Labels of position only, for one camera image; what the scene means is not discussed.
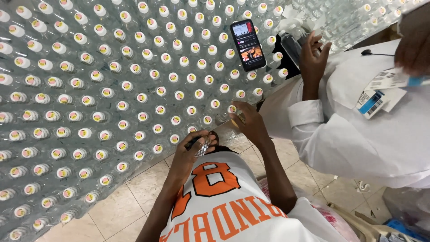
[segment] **orange lettering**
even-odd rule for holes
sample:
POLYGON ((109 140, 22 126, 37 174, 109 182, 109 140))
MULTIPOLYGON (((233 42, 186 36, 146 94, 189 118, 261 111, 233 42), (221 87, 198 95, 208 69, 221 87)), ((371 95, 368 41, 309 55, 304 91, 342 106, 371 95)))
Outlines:
POLYGON ((204 214, 196 214, 193 216, 193 227, 194 227, 194 239, 196 242, 202 242, 201 233, 205 232, 208 242, 216 242, 212 237, 211 228, 209 226, 208 213, 204 214), (203 228, 199 228, 198 218, 201 217, 203 219, 203 228))
POLYGON ((230 202, 230 206, 233 209, 234 214, 236 215, 237 220, 240 223, 240 231, 244 231, 247 228, 249 228, 249 225, 245 224, 243 222, 242 216, 252 225, 256 225, 258 224, 260 221, 258 221, 257 219, 255 219, 254 215, 252 214, 252 212, 249 210, 248 206, 246 206, 246 204, 243 202, 243 199, 238 199, 236 200, 236 202, 240 203, 240 205, 242 207, 240 207, 237 203, 235 203, 234 201, 230 202))
POLYGON ((183 195, 183 193, 184 193, 184 185, 182 185, 181 190, 179 190, 178 199, 176 199, 176 203, 173 206, 171 221, 175 217, 182 215, 185 212, 185 209, 187 208, 188 202, 191 199, 191 192, 188 192, 185 195, 183 195))
POLYGON ((193 178, 194 191, 197 196, 212 197, 222 193, 229 192, 234 189, 239 189, 239 181, 237 177, 231 173, 230 167, 226 163, 206 162, 196 167, 191 173, 193 178), (207 165, 215 165, 215 168, 205 170, 207 165), (207 176, 210 174, 220 173, 224 181, 218 181, 210 185, 207 176))
POLYGON ((270 219, 271 217, 263 212, 263 210, 255 203, 254 199, 255 197, 253 196, 245 198, 245 200, 249 201, 255 207, 255 209, 257 209, 258 213, 260 214, 258 217, 260 222, 270 219))
POLYGON ((260 200, 260 202, 263 204, 263 205, 266 205, 266 207, 269 209, 269 211, 270 211, 270 213, 273 215, 273 216, 275 216, 275 217, 279 217, 279 216, 281 216, 281 217, 283 217, 284 215, 285 215, 285 213, 283 213, 277 206, 275 206, 275 205, 273 205, 273 204, 271 204, 271 203, 267 203, 266 201, 264 201, 263 199, 261 199, 261 198, 257 198, 258 200, 260 200))
POLYGON ((178 223, 175 225, 175 230, 173 233, 176 233, 179 231, 179 226, 184 226, 184 242, 190 242, 190 233, 188 231, 188 222, 190 221, 190 218, 188 218, 185 222, 178 223))
POLYGON ((226 206, 227 204, 221 204, 212 209, 212 215, 214 216, 215 224, 218 228, 219 237, 222 240, 229 239, 239 233, 239 230, 234 227, 233 221, 231 220, 231 217, 228 214, 227 209, 225 208, 226 206), (221 223, 221 220, 219 219, 219 214, 217 212, 218 209, 221 210, 222 216, 224 217, 225 222, 227 223, 228 230, 230 231, 230 233, 228 234, 225 233, 224 228, 222 227, 222 223, 221 223))
POLYGON ((170 234, 172 233, 173 228, 169 231, 169 233, 167 235, 163 235, 160 237, 160 239, 158 240, 158 242, 166 242, 167 239, 169 238, 170 234))

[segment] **white lab coat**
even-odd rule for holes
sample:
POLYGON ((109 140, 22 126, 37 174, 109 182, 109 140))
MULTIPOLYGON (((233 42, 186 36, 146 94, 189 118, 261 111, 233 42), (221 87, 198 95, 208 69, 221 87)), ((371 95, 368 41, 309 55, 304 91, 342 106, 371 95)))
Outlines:
POLYGON ((399 40, 329 58, 319 100, 302 102, 300 79, 268 97, 260 109, 271 137, 291 139, 313 169, 393 188, 430 188, 430 85, 407 87, 389 112, 367 120, 356 108, 379 72, 394 67, 399 40))

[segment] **tiled floor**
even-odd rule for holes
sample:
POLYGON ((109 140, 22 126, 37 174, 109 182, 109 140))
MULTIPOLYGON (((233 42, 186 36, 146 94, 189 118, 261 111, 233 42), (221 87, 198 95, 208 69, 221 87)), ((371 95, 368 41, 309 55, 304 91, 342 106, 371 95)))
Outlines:
MULTIPOLYGON (((229 124, 217 132, 220 143, 240 153, 256 177, 265 175, 260 152, 243 134, 229 124)), ((335 180, 333 175, 319 173, 301 162, 290 140, 273 142, 289 179, 309 194, 324 203, 330 201, 348 211, 361 212, 379 223, 391 217, 382 200, 385 188, 371 184, 370 192, 358 193, 356 181, 342 177, 335 180)), ((163 186, 172 159, 170 156, 160 161, 100 201, 83 218, 55 226, 37 242, 134 242, 163 186)))

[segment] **phone screen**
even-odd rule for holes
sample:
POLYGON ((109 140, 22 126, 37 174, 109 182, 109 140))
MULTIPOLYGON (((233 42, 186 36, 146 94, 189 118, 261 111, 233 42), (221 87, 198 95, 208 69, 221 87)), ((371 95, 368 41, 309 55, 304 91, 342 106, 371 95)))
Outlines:
POLYGON ((256 70, 266 65, 266 59, 251 20, 247 19, 230 25, 230 31, 245 71, 256 70))

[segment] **hand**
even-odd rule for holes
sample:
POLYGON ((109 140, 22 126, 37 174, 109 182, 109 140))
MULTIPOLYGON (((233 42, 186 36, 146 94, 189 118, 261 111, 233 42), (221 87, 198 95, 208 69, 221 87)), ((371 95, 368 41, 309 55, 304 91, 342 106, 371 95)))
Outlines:
POLYGON ((323 45, 322 43, 315 43, 320 39, 321 36, 315 37, 315 31, 312 31, 301 47, 299 68, 303 78, 303 101, 318 99, 319 82, 324 75, 332 46, 332 43, 327 43, 321 54, 316 56, 316 50, 323 45))
MULTIPOLYGON (((193 168, 193 164, 197 160, 197 158, 194 158, 194 155, 200 150, 200 148, 202 148, 205 139, 203 137, 198 139, 190 150, 187 150, 185 145, 195 137, 208 135, 209 131, 207 130, 191 132, 178 144, 175 156, 173 157, 172 166, 170 167, 168 174, 168 177, 170 177, 174 182, 178 182, 178 185, 182 186, 187 181, 191 169, 193 168)), ((209 138, 212 140, 211 145, 215 145, 215 135, 209 135, 209 138)), ((215 147, 209 147, 206 150, 206 153, 212 152, 214 149, 215 147)))
POLYGON ((404 36, 394 54, 396 67, 411 76, 430 74, 430 28, 422 25, 404 36))
POLYGON ((270 141, 270 137, 267 134, 266 126, 263 122, 263 117, 247 102, 233 102, 240 111, 245 115, 246 123, 244 124, 240 118, 235 114, 230 114, 230 118, 233 119, 240 131, 257 147, 264 145, 270 141))

